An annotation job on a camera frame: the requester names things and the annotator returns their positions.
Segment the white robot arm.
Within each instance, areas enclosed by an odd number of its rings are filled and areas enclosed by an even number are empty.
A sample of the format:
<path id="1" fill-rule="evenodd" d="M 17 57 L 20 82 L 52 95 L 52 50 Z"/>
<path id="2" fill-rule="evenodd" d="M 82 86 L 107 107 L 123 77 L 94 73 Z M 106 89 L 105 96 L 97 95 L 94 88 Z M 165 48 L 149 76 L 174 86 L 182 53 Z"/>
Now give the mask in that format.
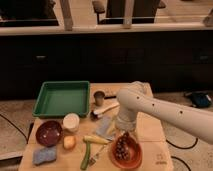
<path id="1" fill-rule="evenodd" d="M 144 84 L 139 81 L 129 83 L 117 92 L 120 105 L 116 116 L 118 129 L 134 131 L 137 114 L 143 112 L 213 144 L 213 112 L 159 100 L 145 92 Z"/>

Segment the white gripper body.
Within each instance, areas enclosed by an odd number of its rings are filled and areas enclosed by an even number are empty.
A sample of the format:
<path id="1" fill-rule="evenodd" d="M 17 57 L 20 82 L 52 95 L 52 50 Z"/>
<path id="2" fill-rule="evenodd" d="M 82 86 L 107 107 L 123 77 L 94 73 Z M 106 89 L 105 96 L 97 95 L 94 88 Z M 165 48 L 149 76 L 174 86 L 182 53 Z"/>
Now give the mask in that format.
<path id="1" fill-rule="evenodd" d="M 120 107 L 115 120 L 119 130 L 134 131 L 136 129 L 137 113 L 125 107 Z"/>

